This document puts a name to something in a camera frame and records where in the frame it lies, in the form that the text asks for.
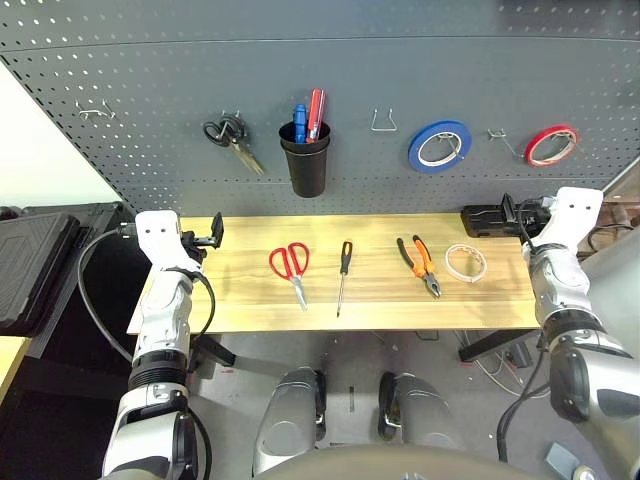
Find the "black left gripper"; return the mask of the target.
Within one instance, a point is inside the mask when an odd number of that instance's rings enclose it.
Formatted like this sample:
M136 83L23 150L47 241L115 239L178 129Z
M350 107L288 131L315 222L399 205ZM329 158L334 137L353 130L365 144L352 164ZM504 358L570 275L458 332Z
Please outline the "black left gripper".
M224 222L221 212L217 212L211 224L211 237L196 237L193 231L181 234L181 245L187 255L197 263L202 263L207 257L206 248L218 249L224 235Z

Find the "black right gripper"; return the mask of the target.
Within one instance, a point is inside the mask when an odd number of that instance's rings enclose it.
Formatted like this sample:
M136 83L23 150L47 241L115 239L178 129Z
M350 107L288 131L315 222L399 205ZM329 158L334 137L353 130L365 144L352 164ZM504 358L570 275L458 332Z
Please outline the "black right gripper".
M504 221L516 220L520 235L539 235L551 218L548 198L527 199L515 206L508 193L502 197L501 213Z

